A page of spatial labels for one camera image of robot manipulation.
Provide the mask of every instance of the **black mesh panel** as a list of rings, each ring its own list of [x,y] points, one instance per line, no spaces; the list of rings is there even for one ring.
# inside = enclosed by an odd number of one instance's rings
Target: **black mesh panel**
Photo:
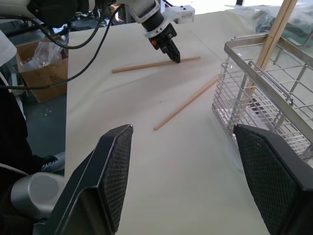
[[[118,137],[113,147],[102,182],[103,193],[114,232],[121,218],[130,162],[132,128]]]
[[[245,129],[236,129],[246,180],[271,235],[279,234],[300,190],[266,141]]]

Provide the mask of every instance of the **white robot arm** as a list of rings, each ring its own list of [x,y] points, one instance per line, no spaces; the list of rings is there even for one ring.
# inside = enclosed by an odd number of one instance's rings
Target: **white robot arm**
[[[171,22],[193,22],[195,10],[191,6],[170,7],[161,14],[158,0],[0,0],[0,18],[38,18],[48,26],[58,27],[70,22],[76,12],[87,13],[114,3],[126,5],[135,21],[145,28],[144,35],[155,49],[180,62],[179,50],[172,41],[177,33]]]

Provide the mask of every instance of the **metal wire basket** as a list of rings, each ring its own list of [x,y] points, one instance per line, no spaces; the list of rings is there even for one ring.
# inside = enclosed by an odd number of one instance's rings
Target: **metal wire basket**
[[[263,128],[282,136],[298,156],[313,158],[313,58],[293,42],[279,40],[266,70],[257,58],[267,34],[226,42],[228,57],[212,110],[235,141],[235,123]]]

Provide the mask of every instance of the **person's leg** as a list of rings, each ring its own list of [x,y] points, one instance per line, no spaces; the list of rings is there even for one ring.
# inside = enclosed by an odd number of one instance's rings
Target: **person's leg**
[[[0,109],[0,163],[28,174],[40,171],[42,163],[33,161],[26,122],[13,93],[0,90]]]

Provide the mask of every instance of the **wooden dowel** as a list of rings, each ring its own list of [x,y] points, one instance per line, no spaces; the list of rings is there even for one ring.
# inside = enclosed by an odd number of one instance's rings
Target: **wooden dowel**
[[[262,47],[261,53],[257,60],[257,65],[260,66],[263,70],[266,69],[268,62],[276,48],[276,45],[288,23],[288,20],[293,12],[293,9],[297,3],[297,0],[284,0],[278,15],[274,21],[274,24],[268,34],[268,37],[265,41],[264,46]],[[253,81],[249,81],[249,87],[253,88],[246,88],[245,92],[247,93],[248,97],[244,95],[242,97],[242,106],[245,107],[248,103],[248,98],[251,97],[256,89],[255,83]]]
[[[199,60],[200,58],[201,58],[200,56],[189,57],[189,58],[181,59],[180,62]],[[169,61],[150,63],[150,64],[145,64],[145,65],[130,66],[130,67],[125,67],[125,68],[120,68],[120,69],[113,69],[112,73],[126,72],[126,71],[132,71],[132,70],[141,70],[145,68],[151,68],[151,67],[157,67],[157,66],[163,66],[163,65],[171,65],[171,64],[176,64],[176,62],[169,60]]]
[[[207,83],[204,87],[198,90],[192,97],[190,97],[187,101],[185,101],[182,105],[180,105],[175,111],[173,111],[166,119],[164,119],[159,125],[157,125],[154,130],[157,131],[166,123],[168,123],[173,117],[179,114],[184,108],[186,108],[189,104],[195,101],[200,95],[206,92],[210,87],[212,87],[218,80],[219,76],[217,75],[212,81]]]

